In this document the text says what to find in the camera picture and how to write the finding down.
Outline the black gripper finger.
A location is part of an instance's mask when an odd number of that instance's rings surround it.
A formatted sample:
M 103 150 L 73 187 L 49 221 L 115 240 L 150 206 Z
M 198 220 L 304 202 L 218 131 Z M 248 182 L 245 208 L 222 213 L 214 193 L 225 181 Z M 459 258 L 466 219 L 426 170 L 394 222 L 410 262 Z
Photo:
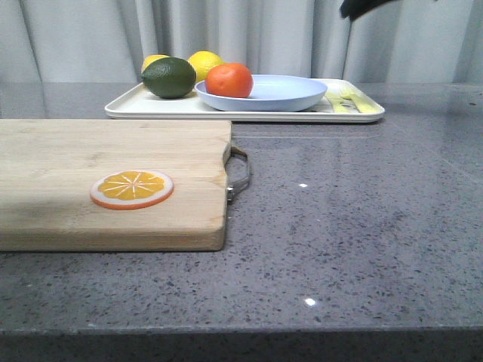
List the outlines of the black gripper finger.
M 388 0 L 343 0 L 340 6 L 340 16 L 343 19 L 357 20 L 387 2 Z

